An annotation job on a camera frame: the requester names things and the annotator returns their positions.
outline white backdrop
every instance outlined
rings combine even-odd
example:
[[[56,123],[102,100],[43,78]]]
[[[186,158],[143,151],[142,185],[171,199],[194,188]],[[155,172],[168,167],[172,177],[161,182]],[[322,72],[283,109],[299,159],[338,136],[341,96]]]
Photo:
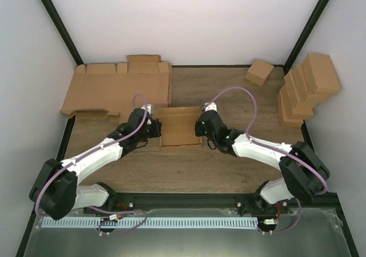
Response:
[[[285,63],[317,0],[52,0],[86,63]]]
[[[29,191],[57,154],[75,63],[40,0],[0,0],[0,8],[0,256],[10,257],[34,205]]]
[[[307,121],[314,147],[328,166],[360,256],[366,256],[366,0],[331,0],[310,35],[307,53],[330,54],[342,90]]]

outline wooden surface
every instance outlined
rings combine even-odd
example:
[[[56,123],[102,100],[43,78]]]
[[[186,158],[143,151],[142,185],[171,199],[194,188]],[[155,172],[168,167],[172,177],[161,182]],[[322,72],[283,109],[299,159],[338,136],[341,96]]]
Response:
[[[172,107],[199,106],[231,86],[247,88],[256,98],[257,119],[251,135],[273,141],[302,140],[299,128],[281,127],[276,95],[284,84],[275,68],[263,87],[246,81],[245,68],[173,68]],[[253,116],[253,103],[243,91],[232,90],[217,101],[218,113],[230,128],[245,130]],[[66,158],[95,146],[116,127],[108,120],[76,120]],[[266,180],[281,175],[271,166],[249,158],[203,148],[192,152],[160,152],[159,140],[113,162],[89,176],[83,184],[104,182],[120,192],[254,192]]]

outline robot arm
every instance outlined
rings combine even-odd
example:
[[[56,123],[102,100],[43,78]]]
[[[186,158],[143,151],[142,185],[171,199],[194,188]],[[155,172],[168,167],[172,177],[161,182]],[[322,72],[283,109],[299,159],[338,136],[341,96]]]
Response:
[[[314,151],[304,142],[294,145],[273,143],[248,137],[240,130],[228,129],[217,113],[214,103],[202,107],[204,112],[196,122],[196,136],[206,136],[215,147],[225,153],[238,157],[247,157],[268,164],[281,171],[283,178],[265,182],[257,190],[257,206],[266,209],[269,205],[280,200],[295,197],[303,203],[311,203],[322,189],[323,184],[308,169],[299,166],[294,160],[269,148],[259,146],[255,140],[266,146],[293,154],[315,169],[325,180],[329,178],[329,171],[316,156]]]
[[[122,137],[130,134],[141,123],[144,110],[147,117],[142,127],[130,138],[117,142]],[[90,174],[106,164],[121,159],[135,150],[140,142],[147,142],[149,138],[160,137],[161,123],[152,119],[153,107],[135,109],[127,121],[120,124],[115,131],[107,136],[101,143],[90,150],[70,159],[57,162],[50,159],[45,162],[30,191],[29,198],[36,202],[40,190],[57,171],[66,165],[67,168],[46,190],[41,199],[40,208],[53,219],[58,220],[67,215],[71,210],[89,206],[103,206],[110,210],[114,206],[115,192],[106,184],[97,183],[92,186],[79,186]]]

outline cardboard flap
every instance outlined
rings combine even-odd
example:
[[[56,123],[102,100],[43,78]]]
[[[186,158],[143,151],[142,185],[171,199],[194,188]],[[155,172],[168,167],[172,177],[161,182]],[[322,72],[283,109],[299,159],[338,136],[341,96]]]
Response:
[[[72,116],[76,116],[78,119],[106,119],[108,111],[99,109],[77,110],[72,113]]]
[[[195,134],[194,133],[194,125],[193,126],[171,126],[171,125],[165,125],[165,128],[163,129],[163,126],[161,126],[162,130],[162,136],[165,136],[166,134]]]
[[[120,112],[118,112],[118,111],[108,111],[107,112],[107,115],[109,116],[109,117],[120,117]]]
[[[116,74],[116,64],[89,64],[86,66],[86,74]]]
[[[160,63],[160,55],[127,55],[127,60],[129,63]]]
[[[169,73],[169,64],[167,61],[158,63],[160,73]]]
[[[161,147],[163,152],[176,152],[176,151],[197,151],[202,149],[201,144],[185,144],[183,146],[165,146]]]
[[[159,74],[159,67],[156,63],[129,63],[128,64],[128,74],[131,75],[152,75]]]
[[[79,65],[75,69],[75,73],[85,74],[86,66],[85,65]]]
[[[168,89],[168,92],[171,90],[171,74],[170,73],[161,73],[159,74],[159,87],[161,89]],[[164,94],[163,90],[160,90],[158,92],[158,100],[161,100],[160,102],[162,104],[166,104],[164,106],[159,106],[159,107],[169,107],[170,105],[170,94],[168,94],[168,96],[166,96],[166,94]]]
[[[161,137],[161,146],[182,146],[187,144],[200,144],[201,139],[192,134],[164,134]]]
[[[128,63],[118,63],[117,64],[117,73],[119,74],[127,74]]]
[[[162,115],[159,117],[161,123],[164,123],[165,126],[169,125],[169,127],[181,127],[181,126],[190,126],[193,127],[196,121],[199,119],[199,114],[184,114],[184,115]]]
[[[186,115],[195,114],[201,115],[201,107],[167,107],[157,109],[155,116],[161,117],[164,115]]]

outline cardboard piece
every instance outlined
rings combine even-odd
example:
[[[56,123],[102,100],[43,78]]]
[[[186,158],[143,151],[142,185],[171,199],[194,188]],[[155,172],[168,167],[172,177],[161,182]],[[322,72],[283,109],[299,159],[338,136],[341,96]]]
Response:
[[[61,112],[71,118],[126,122],[136,93],[156,107],[170,106],[171,66],[159,55],[129,55],[129,63],[80,65],[75,69]],[[143,105],[136,99],[137,107]]]
[[[303,67],[309,93],[333,96],[341,90],[329,55],[308,54],[303,62]]]
[[[188,151],[201,149],[202,139],[194,134],[194,125],[201,114],[201,107],[157,109],[155,117],[161,122],[161,150]]]
[[[301,127],[302,119],[289,119],[286,114],[285,104],[283,102],[281,91],[277,94],[277,107],[279,110],[279,121],[281,126],[287,127]]]
[[[270,63],[257,59],[246,72],[245,79],[254,84],[263,86],[273,68],[274,67]]]
[[[301,103],[298,103],[295,107],[291,105],[289,95],[287,93],[286,85],[280,90],[283,104],[285,106],[286,115],[289,119],[304,119],[308,120],[313,117],[314,112],[310,107],[305,107]]]
[[[292,70],[293,80],[296,85],[300,100],[305,107],[316,107],[319,103],[329,99],[326,95],[310,94],[308,84],[305,79],[303,64],[297,64]]]

